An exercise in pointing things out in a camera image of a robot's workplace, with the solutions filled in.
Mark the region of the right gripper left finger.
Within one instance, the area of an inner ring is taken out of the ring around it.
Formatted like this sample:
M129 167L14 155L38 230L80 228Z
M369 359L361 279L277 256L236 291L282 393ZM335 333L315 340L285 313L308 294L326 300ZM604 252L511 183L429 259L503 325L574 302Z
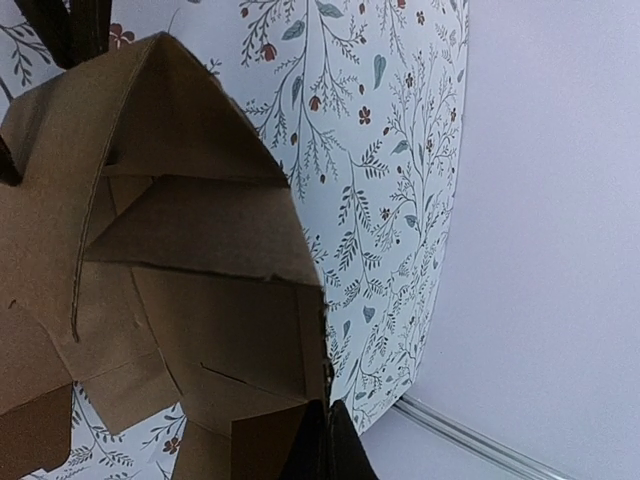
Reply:
M328 479L326 416L320 400L306 406L287 457L287 478L295 480Z

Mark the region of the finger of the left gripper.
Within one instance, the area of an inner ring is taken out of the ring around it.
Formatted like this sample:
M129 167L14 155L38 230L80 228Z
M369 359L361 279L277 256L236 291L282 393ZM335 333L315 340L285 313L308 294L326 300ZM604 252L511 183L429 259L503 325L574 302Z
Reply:
M111 0L15 0L54 63L73 68L109 49Z
M0 181L12 187L20 185L23 181L11 151L2 137L0 137Z

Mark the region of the brown cardboard box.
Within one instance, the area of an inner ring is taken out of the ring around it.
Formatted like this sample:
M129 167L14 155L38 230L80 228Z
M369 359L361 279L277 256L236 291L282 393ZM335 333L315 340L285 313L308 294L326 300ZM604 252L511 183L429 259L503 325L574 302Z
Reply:
M288 182L159 33L16 98L1 126L1 475L63 465L80 383L110 434L172 404L177 479L277 479L331 374Z

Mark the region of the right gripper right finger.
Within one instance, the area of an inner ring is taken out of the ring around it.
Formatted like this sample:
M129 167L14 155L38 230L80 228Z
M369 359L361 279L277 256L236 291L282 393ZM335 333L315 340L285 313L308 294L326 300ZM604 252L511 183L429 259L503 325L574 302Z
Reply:
M379 479L342 400L335 401L329 412L329 478Z

